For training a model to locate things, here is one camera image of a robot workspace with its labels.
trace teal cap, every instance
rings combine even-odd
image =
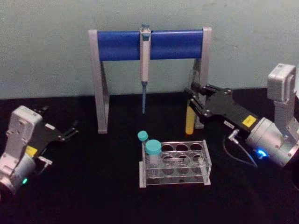
[[[161,143],[158,140],[148,140],[145,144],[145,151],[148,155],[158,155],[161,152]]]
[[[138,134],[137,134],[138,138],[140,141],[145,141],[146,139],[149,138],[149,135],[146,133],[146,131],[140,131]]]

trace white cable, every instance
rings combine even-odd
[[[252,156],[246,151],[246,149],[243,147],[243,146],[241,146],[240,144],[237,144],[240,148],[241,148],[241,150],[250,158],[250,160],[252,161],[252,163],[250,163],[250,162],[247,162],[247,161],[244,161],[244,160],[241,160],[241,159],[239,159],[239,158],[237,158],[237,157],[234,157],[232,154],[230,154],[229,152],[228,152],[228,150],[226,149],[226,147],[225,147],[225,140],[226,140],[226,137],[223,139],[223,142],[222,142],[222,146],[223,146],[223,149],[224,149],[224,151],[226,152],[226,154],[228,155],[228,156],[230,156],[231,158],[233,158],[234,160],[237,160],[237,161],[239,161],[239,162],[242,162],[242,163],[245,163],[245,164],[247,164],[247,165],[249,165],[249,166],[252,166],[252,167],[254,167],[254,168],[257,168],[257,164],[256,164],[256,162],[254,161],[254,159],[252,158]]]

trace test tube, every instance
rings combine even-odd
[[[158,140],[152,139],[148,140],[145,144],[145,151],[149,158],[149,163],[151,167],[158,167],[160,161],[162,145]]]
[[[137,136],[145,147],[145,152],[149,159],[149,166],[151,168],[158,167],[160,160],[159,154],[162,148],[161,143],[155,139],[149,140],[149,135],[146,131],[140,131]]]

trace test tube rack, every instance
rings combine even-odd
[[[212,163],[206,141],[162,142],[162,151],[155,167],[149,163],[142,144],[139,162],[139,187],[148,185],[203,183],[210,185]]]

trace yellow label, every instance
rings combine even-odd
[[[256,118],[253,117],[253,116],[251,116],[251,115],[249,115],[249,116],[242,122],[242,124],[244,124],[244,125],[247,126],[247,127],[251,127],[251,126],[254,124],[255,121],[256,121]]]
[[[33,157],[33,156],[36,154],[36,152],[37,152],[37,149],[36,149],[36,148],[33,148],[33,147],[31,147],[31,146],[27,146],[27,148],[26,148],[26,153],[27,153],[29,156]]]

